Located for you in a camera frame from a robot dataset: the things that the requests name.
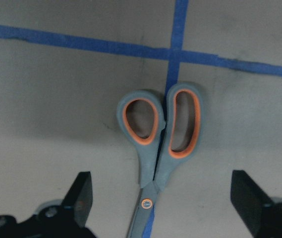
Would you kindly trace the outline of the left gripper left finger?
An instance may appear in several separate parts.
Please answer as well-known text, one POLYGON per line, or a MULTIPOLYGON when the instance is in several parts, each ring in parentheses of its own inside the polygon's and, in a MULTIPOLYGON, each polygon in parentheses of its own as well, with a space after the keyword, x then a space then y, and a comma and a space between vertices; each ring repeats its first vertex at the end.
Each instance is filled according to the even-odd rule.
POLYGON ((37 218, 47 221, 74 222, 78 227, 86 225, 93 204, 90 172, 80 172, 63 200, 42 204, 35 212, 37 218))

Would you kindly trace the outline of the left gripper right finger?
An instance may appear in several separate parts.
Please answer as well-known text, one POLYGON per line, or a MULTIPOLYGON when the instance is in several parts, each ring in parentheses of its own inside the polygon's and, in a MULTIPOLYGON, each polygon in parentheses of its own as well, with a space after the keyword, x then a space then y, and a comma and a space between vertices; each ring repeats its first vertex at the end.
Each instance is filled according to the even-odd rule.
POLYGON ((230 200, 254 238, 282 238, 282 198, 268 196, 246 171, 232 171, 230 200))

